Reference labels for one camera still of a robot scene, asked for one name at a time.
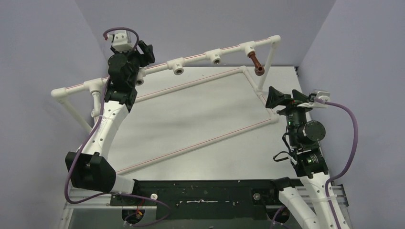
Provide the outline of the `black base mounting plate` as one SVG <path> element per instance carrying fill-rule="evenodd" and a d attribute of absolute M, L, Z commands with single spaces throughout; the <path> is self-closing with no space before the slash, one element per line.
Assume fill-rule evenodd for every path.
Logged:
<path fill-rule="evenodd" d="M 138 181 L 132 195 L 144 198 L 157 196 L 154 201 L 134 197 L 111 197 L 110 205 L 124 207 L 122 218 L 128 223 L 141 224 L 148 219 L 236 219 L 265 220 L 274 216 L 281 205 L 280 191 L 300 187 L 298 180 L 191 180 Z"/>

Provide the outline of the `white pipe frame with tees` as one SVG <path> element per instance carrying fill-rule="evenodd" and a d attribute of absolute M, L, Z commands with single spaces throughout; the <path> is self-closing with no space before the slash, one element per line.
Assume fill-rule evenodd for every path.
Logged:
<path fill-rule="evenodd" d="M 141 74 L 150 75 L 153 82 L 167 78 L 169 71 L 176 75 L 185 72 L 192 80 L 136 98 L 133 110 L 140 110 L 139 115 L 129 112 L 108 153 L 108 161 L 116 173 L 127 176 L 157 163 L 276 124 L 276 113 L 265 108 L 263 85 L 266 74 L 256 82 L 246 66 L 223 72 L 213 67 L 214 74 L 209 74 L 209 67 L 185 69 L 184 66 L 208 59 L 216 62 L 223 55 L 235 52 L 248 54 L 257 47 L 270 45 L 264 66 L 267 72 L 280 40 L 279 35 L 274 35 L 143 69 Z M 97 78 L 72 87 L 54 89 L 51 95 L 85 130 L 91 131 L 93 126 L 71 105 L 68 97 L 89 91 L 94 100 L 92 116 L 97 121 L 101 90 L 106 82 L 105 78 Z"/>

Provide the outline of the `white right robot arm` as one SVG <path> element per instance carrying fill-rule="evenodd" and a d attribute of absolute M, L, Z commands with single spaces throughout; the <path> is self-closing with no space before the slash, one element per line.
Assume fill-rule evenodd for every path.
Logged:
<path fill-rule="evenodd" d="M 292 90 L 291 94 L 285 94 L 271 86 L 266 101 L 269 109 L 283 106 L 277 114 L 285 116 L 287 121 L 287 130 L 282 136 L 288 149 L 287 159 L 308 191 L 312 206 L 303 200 L 287 177 L 274 180 L 275 187 L 268 191 L 268 196 L 273 203 L 282 203 L 303 229 L 350 227 L 332 189 L 329 170 L 321 153 L 320 141 L 326 136 L 326 129 L 319 121 L 307 120 L 307 112 L 325 108 L 329 100 L 327 91 L 305 95 Z"/>

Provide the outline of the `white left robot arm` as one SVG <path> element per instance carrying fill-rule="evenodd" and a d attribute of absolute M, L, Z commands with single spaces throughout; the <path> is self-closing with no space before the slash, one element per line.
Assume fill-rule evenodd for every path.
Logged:
<path fill-rule="evenodd" d="M 141 200 L 136 181 L 117 175 L 107 158 L 120 125 L 135 103 L 140 71 L 154 63 L 155 57 L 153 46 L 142 40 L 131 51 L 119 52 L 116 48 L 112 51 L 99 118 L 78 151 L 68 152 L 65 157 L 69 170 L 67 182 L 75 188 L 123 194 L 128 204 L 135 205 Z"/>

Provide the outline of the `aluminium rail frame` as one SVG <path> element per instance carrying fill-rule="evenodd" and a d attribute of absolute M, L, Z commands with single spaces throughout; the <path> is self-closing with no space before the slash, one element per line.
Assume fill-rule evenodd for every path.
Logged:
<path fill-rule="evenodd" d="M 113 196 L 111 194 L 103 194 L 103 195 L 97 194 L 94 198 L 92 198 L 91 191 L 81 190 L 81 189 L 72 189 L 70 191 L 70 194 L 71 194 L 72 202 L 66 204 L 67 208 L 73 208 L 73 209 L 75 209 L 75 208 L 84 208 L 84 209 L 111 208 L 111 209 L 124 210 L 124 207 L 110 205 L 111 197 Z M 167 204 L 157 200 L 157 196 L 152 196 L 151 198 L 141 197 L 139 199 L 151 200 L 162 206 L 165 206 L 167 209 L 170 209 L 170 207 Z M 275 210 L 279 209 L 281 207 L 281 205 L 278 205 L 277 207 L 275 207 Z"/>

